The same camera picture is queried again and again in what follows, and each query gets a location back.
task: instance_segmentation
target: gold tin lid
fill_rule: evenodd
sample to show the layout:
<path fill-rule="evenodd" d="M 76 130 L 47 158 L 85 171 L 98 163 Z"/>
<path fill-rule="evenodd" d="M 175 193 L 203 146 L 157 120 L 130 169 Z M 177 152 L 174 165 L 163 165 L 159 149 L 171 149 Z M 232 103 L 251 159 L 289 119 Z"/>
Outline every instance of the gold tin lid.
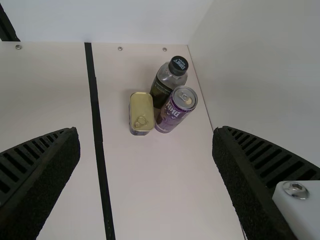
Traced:
<path fill-rule="evenodd" d="M 155 127 L 154 104 L 147 92 L 134 92 L 130 97 L 131 127 L 138 132 L 147 132 Z"/>

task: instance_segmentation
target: purple energy drink can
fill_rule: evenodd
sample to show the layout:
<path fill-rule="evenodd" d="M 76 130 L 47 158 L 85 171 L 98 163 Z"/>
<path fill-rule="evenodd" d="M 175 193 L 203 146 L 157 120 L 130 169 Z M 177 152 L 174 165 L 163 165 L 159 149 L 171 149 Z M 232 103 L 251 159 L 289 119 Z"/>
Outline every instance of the purple energy drink can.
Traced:
<path fill-rule="evenodd" d="M 197 103 L 197 94 L 190 87 L 176 87 L 162 106 L 154 128 L 163 134 L 171 132 L 196 108 Z"/>

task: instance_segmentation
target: screw head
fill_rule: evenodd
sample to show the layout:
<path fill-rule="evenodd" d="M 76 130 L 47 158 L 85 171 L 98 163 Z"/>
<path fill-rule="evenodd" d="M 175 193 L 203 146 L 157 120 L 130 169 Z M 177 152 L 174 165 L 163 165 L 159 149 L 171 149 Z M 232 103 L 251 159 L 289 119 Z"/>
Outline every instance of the screw head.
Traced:
<path fill-rule="evenodd" d="M 283 183 L 282 188 L 293 198 L 306 200 L 309 197 L 309 191 L 299 182 L 286 181 Z"/>

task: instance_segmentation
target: pull tab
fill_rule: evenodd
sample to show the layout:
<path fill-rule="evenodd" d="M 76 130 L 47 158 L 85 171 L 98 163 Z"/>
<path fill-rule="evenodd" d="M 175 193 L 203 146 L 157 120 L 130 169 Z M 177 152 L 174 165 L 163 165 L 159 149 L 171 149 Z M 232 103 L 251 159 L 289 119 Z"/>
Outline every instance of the pull tab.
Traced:
<path fill-rule="evenodd" d="M 179 97 L 185 102 L 185 104 L 187 105 L 192 104 L 192 98 L 184 94 L 183 92 L 180 93 Z"/>
<path fill-rule="evenodd" d="M 137 119 L 134 121 L 134 127 L 139 129 L 145 125 L 147 125 L 148 121 L 143 116 L 138 116 Z"/>

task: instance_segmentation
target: tin can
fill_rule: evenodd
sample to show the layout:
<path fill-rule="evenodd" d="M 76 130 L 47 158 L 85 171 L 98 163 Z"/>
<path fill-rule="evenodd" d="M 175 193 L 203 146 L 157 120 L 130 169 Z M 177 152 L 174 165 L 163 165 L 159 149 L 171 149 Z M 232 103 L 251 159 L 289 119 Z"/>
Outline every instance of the tin can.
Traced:
<path fill-rule="evenodd" d="M 196 108 L 197 103 L 197 94 L 190 87 L 176 87 L 162 106 L 154 128 L 163 134 L 171 132 Z"/>
<path fill-rule="evenodd" d="M 135 92 L 130 96 L 129 129 L 133 135 L 147 135 L 155 126 L 152 96 L 147 92 Z"/>

